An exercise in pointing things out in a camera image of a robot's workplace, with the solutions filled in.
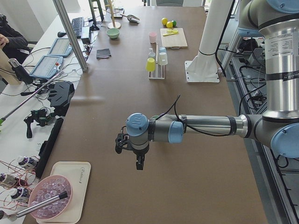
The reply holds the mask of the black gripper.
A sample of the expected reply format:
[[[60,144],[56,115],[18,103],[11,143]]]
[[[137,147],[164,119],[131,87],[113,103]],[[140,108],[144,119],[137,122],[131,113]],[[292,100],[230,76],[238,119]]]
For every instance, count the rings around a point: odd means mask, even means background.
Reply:
[[[117,134],[115,139],[115,151],[117,154],[121,154],[122,150],[128,149],[128,133],[124,133],[124,128],[122,127],[120,133]],[[136,156],[136,169],[143,170],[144,168],[144,155]]]

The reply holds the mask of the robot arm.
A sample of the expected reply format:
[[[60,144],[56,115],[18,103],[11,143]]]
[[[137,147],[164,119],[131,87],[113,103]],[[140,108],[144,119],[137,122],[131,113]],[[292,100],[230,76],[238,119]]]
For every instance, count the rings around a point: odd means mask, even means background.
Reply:
[[[161,114],[127,118],[127,133],[119,133],[115,150],[136,155],[142,170],[151,141],[180,143],[184,133],[239,135],[254,139],[279,155],[299,155],[299,3],[296,0],[243,0],[240,30],[257,30],[265,38],[267,109],[263,114],[195,116]]]

